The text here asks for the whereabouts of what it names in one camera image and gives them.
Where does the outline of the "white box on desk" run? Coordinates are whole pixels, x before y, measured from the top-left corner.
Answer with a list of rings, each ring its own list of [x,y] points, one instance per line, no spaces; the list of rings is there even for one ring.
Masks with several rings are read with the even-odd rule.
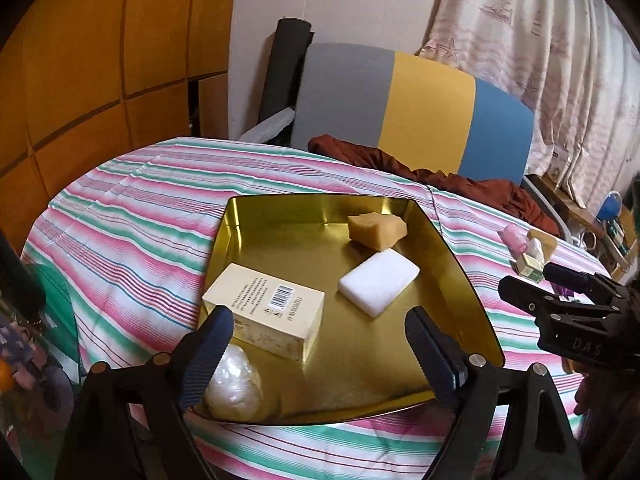
[[[554,184],[560,184],[568,166],[570,166],[570,152],[562,148],[562,146],[555,145],[546,175]]]

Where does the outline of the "white bed rail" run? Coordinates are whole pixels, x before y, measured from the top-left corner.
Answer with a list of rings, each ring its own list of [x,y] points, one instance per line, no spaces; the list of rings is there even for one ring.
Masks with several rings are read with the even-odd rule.
[[[295,110],[284,108],[263,120],[255,127],[247,130],[239,137],[240,142],[264,144],[278,136],[286,127],[294,122]]]

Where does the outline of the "clear plastic ball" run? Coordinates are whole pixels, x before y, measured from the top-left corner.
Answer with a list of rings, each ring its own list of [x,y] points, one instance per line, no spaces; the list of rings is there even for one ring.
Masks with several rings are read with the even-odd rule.
[[[204,403],[216,419],[247,422],[262,404],[262,380],[237,344],[224,350],[204,393]]]

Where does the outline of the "cream perfume box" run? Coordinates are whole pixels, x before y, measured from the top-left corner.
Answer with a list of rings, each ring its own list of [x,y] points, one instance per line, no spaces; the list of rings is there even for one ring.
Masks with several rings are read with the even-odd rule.
[[[326,294],[229,264],[204,292],[207,310],[233,314],[233,337],[293,362],[306,362],[316,342]]]

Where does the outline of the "large tan sponge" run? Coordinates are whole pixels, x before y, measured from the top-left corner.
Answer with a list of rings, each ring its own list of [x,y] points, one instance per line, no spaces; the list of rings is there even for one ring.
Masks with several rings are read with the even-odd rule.
[[[558,240],[556,237],[536,229],[530,229],[527,233],[527,237],[530,240],[540,241],[541,251],[544,254],[544,263],[548,263],[551,260],[555,249],[558,248]]]

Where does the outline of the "gold metal tin tray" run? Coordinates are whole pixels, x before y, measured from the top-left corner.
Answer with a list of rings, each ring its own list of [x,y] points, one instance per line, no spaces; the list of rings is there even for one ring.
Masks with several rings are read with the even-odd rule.
[[[376,318],[337,289],[338,280],[370,257],[352,242],[347,219],[394,214],[408,234],[396,252],[418,277]],[[415,200],[346,194],[235,196],[228,200],[210,253],[205,283],[230,263],[324,292],[319,335],[306,363],[242,347],[260,378],[253,415],[214,411],[245,425],[318,425],[368,417],[430,400],[431,388],[406,341],[405,316],[424,307],[461,349],[495,366],[506,358],[480,297],[445,242],[432,214]]]

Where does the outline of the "purple pouch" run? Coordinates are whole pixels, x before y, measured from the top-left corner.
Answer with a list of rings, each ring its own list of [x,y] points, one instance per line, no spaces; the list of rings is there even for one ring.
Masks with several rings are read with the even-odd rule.
[[[551,288],[555,293],[555,295],[558,296],[563,301],[574,302],[578,300],[578,298],[575,296],[575,293],[569,288],[566,288],[564,286],[561,286],[555,283],[551,284]]]

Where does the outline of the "wooden bedside desk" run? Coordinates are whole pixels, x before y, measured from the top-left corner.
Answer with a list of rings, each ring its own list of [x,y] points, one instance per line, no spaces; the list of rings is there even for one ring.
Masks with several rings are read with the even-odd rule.
[[[614,226],[609,228],[606,222],[574,203],[548,176],[530,174],[523,185],[540,200],[548,216],[555,218],[564,240],[596,257],[614,280],[627,283],[636,275],[639,240],[634,232],[634,217],[626,206],[622,206],[620,215],[613,220]]]

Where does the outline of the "striped bed sheet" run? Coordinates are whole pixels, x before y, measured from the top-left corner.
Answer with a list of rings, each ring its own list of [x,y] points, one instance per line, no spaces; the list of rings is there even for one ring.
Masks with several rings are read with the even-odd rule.
[[[484,304],[508,367],[541,362],[564,408],[580,378],[537,347],[531,318],[503,302],[512,271],[499,234],[523,221],[419,183],[292,148],[177,138],[118,156],[67,185],[30,230],[25,259],[66,279],[86,364],[144,362],[198,320],[213,238],[231,197],[276,193],[409,197],[426,212]],[[188,424],[203,455],[247,479],[417,479],[435,457],[446,419],[422,405],[329,426]]]

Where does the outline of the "rust brown blanket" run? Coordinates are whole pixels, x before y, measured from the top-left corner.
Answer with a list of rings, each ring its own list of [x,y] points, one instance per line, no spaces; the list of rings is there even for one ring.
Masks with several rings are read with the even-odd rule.
[[[526,221],[531,226],[550,235],[560,236],[561,234],[558,222],[542,210],[525,188],[510,180],[477,181],[458,174],[444,174],[442,171],[411,170],[379,148],[368,148],[364,145],[338,140],[328,134],[314,136],[308,142],[307,148],[311,153],[328,156],[352,166],[383,171],[386,174],[393,174],[412,182],[429,185],[441,191],[475,200],[477,203]]]

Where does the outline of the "black rolled mat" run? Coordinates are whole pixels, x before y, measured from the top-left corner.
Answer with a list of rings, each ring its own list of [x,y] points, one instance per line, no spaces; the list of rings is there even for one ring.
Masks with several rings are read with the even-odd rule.
[[[291,144],[300,81],[313,39],[309,22],[300,18],[278,21],[258,110],[258,124],[265,122],[269,130],[260,135],[260,143]]]

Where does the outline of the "grey yellow blue headboard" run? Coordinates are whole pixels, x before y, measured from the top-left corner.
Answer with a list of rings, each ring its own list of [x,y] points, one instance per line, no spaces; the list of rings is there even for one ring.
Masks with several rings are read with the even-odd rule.
[[[534,114],[461,70],[361,44],[312,44],[295,104],[292,148],[315,136],[379,148],[412,170],[521,184]]]

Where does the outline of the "patterned pink curtain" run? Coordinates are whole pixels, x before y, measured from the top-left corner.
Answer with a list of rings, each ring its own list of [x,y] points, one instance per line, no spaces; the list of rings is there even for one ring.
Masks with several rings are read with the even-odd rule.
[[[534,114],[526,170],[597,212],[637,171],[639,51],[605,0],[439,0],[420,55],[515,96]]]

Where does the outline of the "small tan sponge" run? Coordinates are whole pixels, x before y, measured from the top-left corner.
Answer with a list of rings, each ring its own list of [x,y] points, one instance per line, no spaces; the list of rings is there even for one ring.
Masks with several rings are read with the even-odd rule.
[[[392,248],[408,234],[406,222],[394,214],[355,214],[347,217],[349,238],[377,252]]]

